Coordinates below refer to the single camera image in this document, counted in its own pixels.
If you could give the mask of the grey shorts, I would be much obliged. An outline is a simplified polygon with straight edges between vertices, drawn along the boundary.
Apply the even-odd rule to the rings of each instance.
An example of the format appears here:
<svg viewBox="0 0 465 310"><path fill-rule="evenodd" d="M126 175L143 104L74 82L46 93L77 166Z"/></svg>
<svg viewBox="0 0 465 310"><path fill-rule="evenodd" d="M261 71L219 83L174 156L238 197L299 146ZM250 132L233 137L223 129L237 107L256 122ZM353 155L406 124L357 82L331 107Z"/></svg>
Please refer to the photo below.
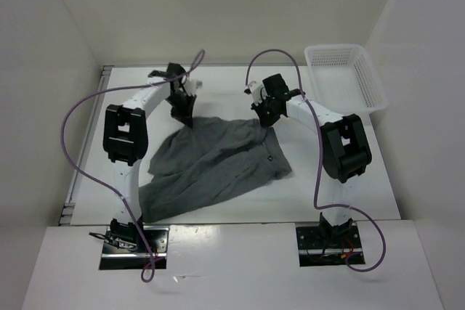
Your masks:
<svg viewBox="0 0 465 310"><path fill-rule="evenodd" d="M257 119L196 117L168 136L150 159L151 181L140 187L147 223L246 194L292 172L272 128Z"/></svg>

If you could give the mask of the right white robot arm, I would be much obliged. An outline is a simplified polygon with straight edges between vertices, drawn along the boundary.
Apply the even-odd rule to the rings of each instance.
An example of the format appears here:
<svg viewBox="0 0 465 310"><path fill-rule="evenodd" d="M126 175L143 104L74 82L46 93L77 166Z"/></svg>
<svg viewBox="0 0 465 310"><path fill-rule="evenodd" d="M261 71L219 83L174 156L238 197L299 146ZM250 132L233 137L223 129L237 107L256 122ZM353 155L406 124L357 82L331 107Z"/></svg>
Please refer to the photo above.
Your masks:
<svg viewBox="0 0 465 310"><path fill-rule="evenodd" d="M299 89L290 90L282 75L261 83L251 82L245 90L253 102L251 109L260 124L271 127L282 116L294 119L314 131L320 146L319 172L330 179L320 206L318 236L324 248L338 245L352 226L350 207L360 176L372 161L363 122L355 114L333 112L308 99Z"/></svg>

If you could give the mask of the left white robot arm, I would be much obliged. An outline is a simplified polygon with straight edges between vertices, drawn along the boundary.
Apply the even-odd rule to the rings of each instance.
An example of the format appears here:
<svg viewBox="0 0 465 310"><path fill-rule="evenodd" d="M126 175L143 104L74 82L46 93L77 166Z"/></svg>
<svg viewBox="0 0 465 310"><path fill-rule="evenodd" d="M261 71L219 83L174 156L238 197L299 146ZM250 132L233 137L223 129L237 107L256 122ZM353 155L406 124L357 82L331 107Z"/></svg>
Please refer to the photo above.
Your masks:
<svg viewBox="0 0 465 310"><path fill-rule="evenodd" d="M168 102L171 117L192 127L197 90L202 85L190 79L181 65L170 63L165 71L152 71L147 84L123 104L107 106L102 146L113 164L114 187L123 201L105 235L114 246L131 252L144 248L139 169L148 150L147 117L162 102Z"/></svg>

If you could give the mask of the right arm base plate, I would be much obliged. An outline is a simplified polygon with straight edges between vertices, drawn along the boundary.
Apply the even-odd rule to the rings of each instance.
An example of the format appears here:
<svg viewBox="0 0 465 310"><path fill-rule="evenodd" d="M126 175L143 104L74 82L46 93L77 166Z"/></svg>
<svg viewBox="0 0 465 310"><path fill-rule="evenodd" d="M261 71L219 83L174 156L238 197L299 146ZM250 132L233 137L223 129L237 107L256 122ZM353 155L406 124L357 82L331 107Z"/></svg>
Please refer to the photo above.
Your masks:
<svg viewBox="0 0 465 310"><path fill-rule="evenodd" d="M359 230L353 224L345 236L334 242L323 242L318 223L296 224L296 243L300 267L339 266L349 259L355 266L365 265Z"/></svg>

